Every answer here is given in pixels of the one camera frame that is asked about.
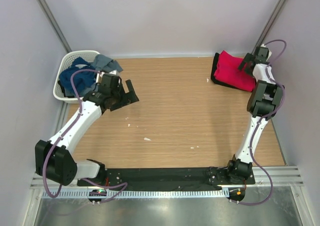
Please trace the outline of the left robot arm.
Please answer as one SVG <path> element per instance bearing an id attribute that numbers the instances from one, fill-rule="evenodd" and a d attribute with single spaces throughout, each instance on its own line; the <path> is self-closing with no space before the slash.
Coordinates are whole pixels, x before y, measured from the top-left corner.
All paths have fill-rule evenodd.
<path id="1" fill-rule="evenodd" d="M 105 111 L 114 111 L 138 102 L 131 80 L 122 81 L 118 75 L 103 74 L 97 91 L 89 91 L 78 110 L 66 125 L 48 141 L 35 145 L 35 169 L 43 182 L 54 181 L 67 186 L 73 180 L 79 184 L 87 179 L 99 186 L 107 179 L 105 165 L 93 159 L 75 162 L 73 152 L 80 139 Z"/>

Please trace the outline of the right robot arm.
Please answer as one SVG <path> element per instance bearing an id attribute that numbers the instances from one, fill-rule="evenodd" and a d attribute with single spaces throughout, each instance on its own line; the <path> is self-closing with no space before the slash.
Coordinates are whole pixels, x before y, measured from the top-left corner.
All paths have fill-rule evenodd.
<path id="1" fill-rule="evenodd" d="M 239 69 L 250 72 L 256 81 L 246 110 L 250 114 L 249 124 L 241 146 L 228 162 L 225 177 L 232 184 L 242 183 L 252 176 L 254 154 L 261 134 L 269 120 L 275 116 L 283 100 L 284 87 L 280 86 L 272 74 L 269 63 L 271 51 L 262 44 L 253 54 L 247 54 Z"/>

